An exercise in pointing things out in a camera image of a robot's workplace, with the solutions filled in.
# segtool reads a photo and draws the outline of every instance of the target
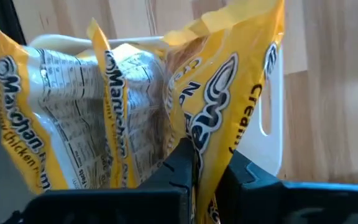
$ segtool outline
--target maruchan logo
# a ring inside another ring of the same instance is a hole
[[[265,79],[270,79],[277,61],[277,44],[273,42],[266,51],[264,62]]]
[[[238,54],[234,52],[208,80],[204,89],[206,104],[191,122],[190,134],[198,152],[199,177],[203,170],[202,154],[208,146],[211,134],[222,125],[222,110],[229,105],[229,87],[236,76],[238,61]]]
[[[104,52],[106,61],[106,76],[108,78],[111,109],[116,115],[116,133],[118,148],[122,158],[128,156],[125,143],[125,119],[124,119],[124,77],[117,66],[110,50]]]
[[[20,76],[17,74],[17,66],[11,56],[0,58],[0,83],[2,85],[4,109],[6,117],[11,123],[11,128],[25,142],[26,146],[36,155],[41,162],[40,182],[44,190],[51,188],[49,178],[44,169],[45,153],[40,153],[44,142],[31,126],[31,120],[24,116],[16,105],[17,94],[21,91]]]

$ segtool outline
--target wooden surface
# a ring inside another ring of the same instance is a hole
[[[163,35],[226,3],[14,0],[27,41],[46,33],[85,37],[92,17],[109,38]],[[286,0],[286,19],[279,177],[358,183],[358,1]]]

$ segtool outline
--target wooden wall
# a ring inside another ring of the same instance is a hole
[[[27,41],[163,35],[227,0],[14,0]],[[280,178],[358,182],[358,1],[286,0],[285,151]]]

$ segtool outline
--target nutrition facts label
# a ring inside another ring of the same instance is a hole
[[[63,174],[64,169],[74,171],[66,179],[76,189],[98,188],[109,178],[110,162],[103,121],[103,78],[97,61],[49,50],[37,52],[42,77],[37,103],[53,125],[51,129],[56,130],[52,142],[62,142],[54,147],[55,154],[69,158],[61,164]]]
[[[141,183],[158,169],[163,159],[162,68],[147,52],[117,63],[126,81],[129,147]]]

